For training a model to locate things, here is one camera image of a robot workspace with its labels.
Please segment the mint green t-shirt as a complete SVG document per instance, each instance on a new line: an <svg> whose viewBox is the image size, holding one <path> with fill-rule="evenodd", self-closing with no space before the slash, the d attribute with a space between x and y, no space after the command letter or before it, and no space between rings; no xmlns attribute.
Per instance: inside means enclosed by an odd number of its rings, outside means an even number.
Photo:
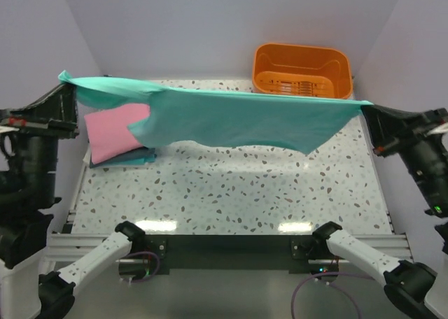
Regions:
<svg viewBox="0 0 448 319"><path fill-rule="evenodd" d="M147 80L58 76L91 108L145 104L147 118L129 130L141 144L160 148L178 141L203 146L273 146L309 154L331 139L369 101L294 97L167 87Z"/></svg>

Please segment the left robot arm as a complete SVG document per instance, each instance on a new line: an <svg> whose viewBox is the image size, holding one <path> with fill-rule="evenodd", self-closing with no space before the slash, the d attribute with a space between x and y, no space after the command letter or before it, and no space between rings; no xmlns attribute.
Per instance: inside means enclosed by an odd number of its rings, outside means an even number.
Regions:
<svg viewBox="0 0 448 319"><path fill-rule="evenodd" d="M81 288L116 260L138 257L145 233L120 223L73 264L42 274L48 209L55 196L58 143L78 136L76 88L61 84L28 106L1 111L1 317L63 318Z"/></svg>

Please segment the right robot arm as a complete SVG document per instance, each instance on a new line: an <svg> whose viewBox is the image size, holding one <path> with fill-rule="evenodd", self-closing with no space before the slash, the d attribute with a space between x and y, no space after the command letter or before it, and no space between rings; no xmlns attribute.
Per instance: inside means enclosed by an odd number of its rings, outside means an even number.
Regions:
<svg viewBox="0 0 448 319"><path fill-rule="evenodd" d="M334 222L312 234L321 258L345 259L378 282L388 300L410 318L447 317L447 110L400 111L378 105L361 108L372 151L399 156L426 203L422 219L398 217L413 260L385 254Z"/></svg>

